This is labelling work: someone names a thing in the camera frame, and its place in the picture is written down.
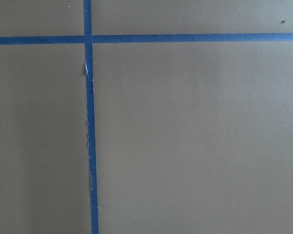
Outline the brown paper table cover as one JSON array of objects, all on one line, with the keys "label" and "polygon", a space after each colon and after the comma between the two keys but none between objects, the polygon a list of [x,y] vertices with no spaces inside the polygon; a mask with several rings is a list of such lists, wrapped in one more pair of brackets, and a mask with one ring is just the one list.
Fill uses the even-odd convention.
[{"label": "brown paper table cover", "polygon": [[[93,46],[102,234],[293,234],[293,41]],[[0,234],[91,232],[85,48],[0,45]]]}]

